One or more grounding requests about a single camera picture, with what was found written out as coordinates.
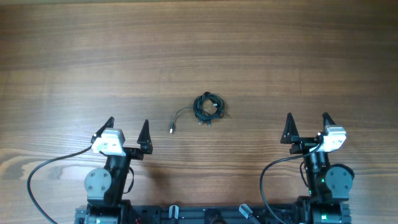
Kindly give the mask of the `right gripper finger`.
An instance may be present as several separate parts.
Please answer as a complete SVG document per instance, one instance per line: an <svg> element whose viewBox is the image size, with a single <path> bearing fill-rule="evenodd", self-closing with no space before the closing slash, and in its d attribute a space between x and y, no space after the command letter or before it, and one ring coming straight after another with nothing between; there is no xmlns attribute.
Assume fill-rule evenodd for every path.
<svg viewBox="0 0 398 224"><path fill-rule="evenodd" d="M324 113L322 114L322 117L323 117L323 126L324 126L324 127L326 127L326 126L331 126L331 125L335 125L335 124L336 124L336 123L332 120L331 116L330 116L327 112L324 112Z"/></svg>
<svg viewBox="0 0 398 224"><path fill-rule="evenodd" d="M297 130L292 113L288 113L285 123L285 128L280 139L280 143L293 144L297 142L299 142L299 132Z"/></svg>

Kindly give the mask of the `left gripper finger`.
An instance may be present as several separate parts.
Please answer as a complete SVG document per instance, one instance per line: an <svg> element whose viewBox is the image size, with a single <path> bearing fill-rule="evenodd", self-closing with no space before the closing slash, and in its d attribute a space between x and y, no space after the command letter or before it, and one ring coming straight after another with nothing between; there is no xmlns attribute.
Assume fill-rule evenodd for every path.
<svg viewBox="0 0 398 224"><path fill-rule="evenodd" d="M140 145L140 149L144 154L152 154L153 145L152 145L152 140L150 138L148 119L144 121L143 127L137 139L137 143Z"/></svg>
<svg viewBox="0 0 398 224"><path fill-rule="evenodd" d="M99 137L102 135L103 131L104 131L106 128L113 128L113 127L114 127L114 117L111 116L111 117L107 120L107 122L105 122L105 124L104 124L102 127L100 127L99 130L97 130L97 132L94 133L94 135L92 135L92 137L91 137L91 143L93 144L93 143L95 142L95 140L96 140L97 138L99 138Z"/></svg>

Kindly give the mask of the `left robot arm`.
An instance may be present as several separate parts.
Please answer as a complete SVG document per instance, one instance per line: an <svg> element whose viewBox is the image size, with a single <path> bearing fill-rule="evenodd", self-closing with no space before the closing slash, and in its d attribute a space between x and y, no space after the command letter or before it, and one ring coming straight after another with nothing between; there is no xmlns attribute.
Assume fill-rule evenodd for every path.
<svg viewBox="0 0 398 224"><path fill-rule="evenodd" d="M123 224L141 223L141 216L133 209L130 200L124 200L128 174L134 171L132 160L141 161L146 154L152 154L149 121L145 120L137 139L139 147L124 147L124 133L114 127L114 118L94 133L91 138L93 152L104 154L104 167L93 169L85 178L87 206L75 211L76 224Z"/></svg>

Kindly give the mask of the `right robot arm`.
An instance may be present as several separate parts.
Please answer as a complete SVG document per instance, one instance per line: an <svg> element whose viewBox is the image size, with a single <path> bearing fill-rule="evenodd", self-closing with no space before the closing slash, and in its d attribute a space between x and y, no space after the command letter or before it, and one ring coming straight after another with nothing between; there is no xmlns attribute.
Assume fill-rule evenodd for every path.
<svg viewBox="0 0 398 224"><path fill-rule="evenodd" d="M344 127L337 125L328 113L323 113L323 131L313 138L299 136L294 118L287 114L280 142L290 144L291 154L303 157L309 196L297 199L298 223L352 222L349 192L354 171L344 164L331 164L329 153L338 150L346 140Z"/></svg>

